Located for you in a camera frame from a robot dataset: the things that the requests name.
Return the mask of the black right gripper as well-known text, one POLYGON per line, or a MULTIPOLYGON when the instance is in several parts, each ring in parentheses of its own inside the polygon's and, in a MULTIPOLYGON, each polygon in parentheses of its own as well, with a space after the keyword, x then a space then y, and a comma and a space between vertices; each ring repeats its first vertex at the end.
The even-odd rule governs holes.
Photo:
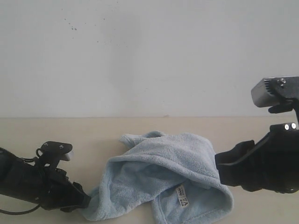
POLYGON ((256 144, 253 140, 243 141, 231 150, 217 153, 214 158, 221 184, 241 185, 249 192, 266 189, 295 193, 299 190, 299 130, 296 124, 272 125, 256 144))

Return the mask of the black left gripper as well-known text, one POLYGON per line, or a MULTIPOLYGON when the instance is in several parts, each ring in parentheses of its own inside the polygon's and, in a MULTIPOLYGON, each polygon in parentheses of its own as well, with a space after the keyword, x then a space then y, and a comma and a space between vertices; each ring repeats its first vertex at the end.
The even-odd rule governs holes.
POLYGON ((42 168, 35 168, 35 174, 39 179, 35 204, 43 209, 73 211, 89 206, 91 197, 83 191, 81 184, 71 182, 64 170, 46 173, 42 168))

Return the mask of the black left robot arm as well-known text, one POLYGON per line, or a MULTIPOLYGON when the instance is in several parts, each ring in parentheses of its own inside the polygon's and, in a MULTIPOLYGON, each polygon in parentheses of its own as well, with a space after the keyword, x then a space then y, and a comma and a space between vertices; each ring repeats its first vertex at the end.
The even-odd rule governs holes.
POLYGON ((66 151, 45 150, 32 159, 0 150, 0 193, 36 204, 38 208, 72 212, 85 209, 90 196, 77 182, 70 182, 66 171, 57 168, 66 151))

